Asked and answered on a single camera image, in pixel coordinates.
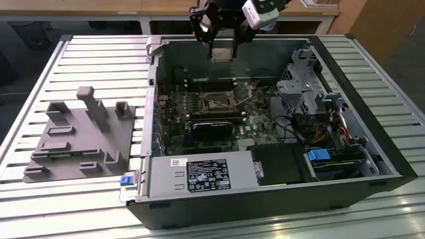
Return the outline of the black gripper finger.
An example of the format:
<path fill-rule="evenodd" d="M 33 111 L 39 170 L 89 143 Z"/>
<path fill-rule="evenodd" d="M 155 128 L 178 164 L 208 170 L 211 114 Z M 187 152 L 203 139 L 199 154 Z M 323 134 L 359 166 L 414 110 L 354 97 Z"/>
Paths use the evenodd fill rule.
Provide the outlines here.
<path fill-rule="evenodd" d="M 208 59 L 212 59 L 215 35 L 211 31 L 211 20 L 207 15 L 207 10 L 202 7 L 193 6 L 190 8 L 190 21 L 198 41 L 208 45 Z"/>
<path fill-rule="evenodd" d="M 246 42 L 252 42 L 255 37 L 255 30 L 250 25 L 244 25 L 247 17 L 243 11 L 236 11 L 231 17 L 231 25 L 234 28 L 234 42 L 232 42 L 232 58 L 238 57 L 238 47 Z"/>

